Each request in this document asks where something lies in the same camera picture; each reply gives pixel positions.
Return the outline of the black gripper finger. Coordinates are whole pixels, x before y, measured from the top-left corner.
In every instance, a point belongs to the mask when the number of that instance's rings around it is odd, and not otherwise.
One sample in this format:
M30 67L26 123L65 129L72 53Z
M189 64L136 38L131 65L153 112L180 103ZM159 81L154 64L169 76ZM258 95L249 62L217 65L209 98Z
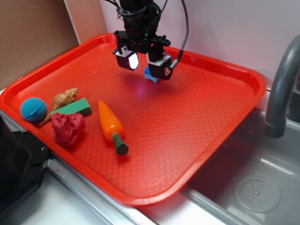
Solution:
M126 56L121 55L119 52L115 54L118 66L128 70L136 70L139 66L139 58L137 53L130 52Z
M173 74L170 68L172 57L165 56L163 59L156 62L148 62L150 75L156 79L169 80Z

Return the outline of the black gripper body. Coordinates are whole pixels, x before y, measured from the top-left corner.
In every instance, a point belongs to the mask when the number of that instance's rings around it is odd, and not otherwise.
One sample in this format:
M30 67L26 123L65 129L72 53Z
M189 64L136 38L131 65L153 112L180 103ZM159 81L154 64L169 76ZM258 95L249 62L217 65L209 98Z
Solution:
M125 31L115 31L114 36L117 38L117 49L114 54L119 53L121 56L128 56L130 53L148 54L149 61L159 61L165 56L164 47L169 47L171 42L166 36L149 36L146 34L142 39L129 38Z

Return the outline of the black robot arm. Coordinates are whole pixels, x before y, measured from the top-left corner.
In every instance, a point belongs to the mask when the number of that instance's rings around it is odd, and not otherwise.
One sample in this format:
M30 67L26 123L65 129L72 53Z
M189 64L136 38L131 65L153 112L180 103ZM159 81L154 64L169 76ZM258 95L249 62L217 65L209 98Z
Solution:
M162 10L152 0L121 0L118 14L123 18L124 30L114 32L116 49L113 54L118 66L135 70L139 66L138 54L147 57L150 75L169 80L172 76L172 57L165 51L171 42L156 34Z

